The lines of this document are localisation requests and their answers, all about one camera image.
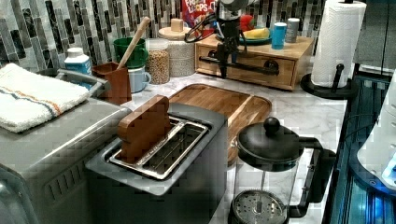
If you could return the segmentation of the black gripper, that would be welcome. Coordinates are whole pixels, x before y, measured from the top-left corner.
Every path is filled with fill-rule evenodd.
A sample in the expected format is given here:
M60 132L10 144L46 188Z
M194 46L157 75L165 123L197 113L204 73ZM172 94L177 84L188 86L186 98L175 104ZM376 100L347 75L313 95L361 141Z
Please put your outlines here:
M232 63L237 62L239 46L239 20L222 20L218 19L219 34L222 35L222 42L218 44L219 70L222 78L227 77L227 60L229 55L232 57Z

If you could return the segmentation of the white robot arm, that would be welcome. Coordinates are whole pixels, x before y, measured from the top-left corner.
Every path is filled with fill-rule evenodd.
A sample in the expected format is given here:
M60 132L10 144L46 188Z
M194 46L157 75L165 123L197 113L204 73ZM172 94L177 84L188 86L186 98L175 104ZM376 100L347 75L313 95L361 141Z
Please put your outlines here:
M241 10L255 0L218 0L216 3L216 25L222 42L217 46L217 59L222 78L227 77L230 55L236 54L239 46Z

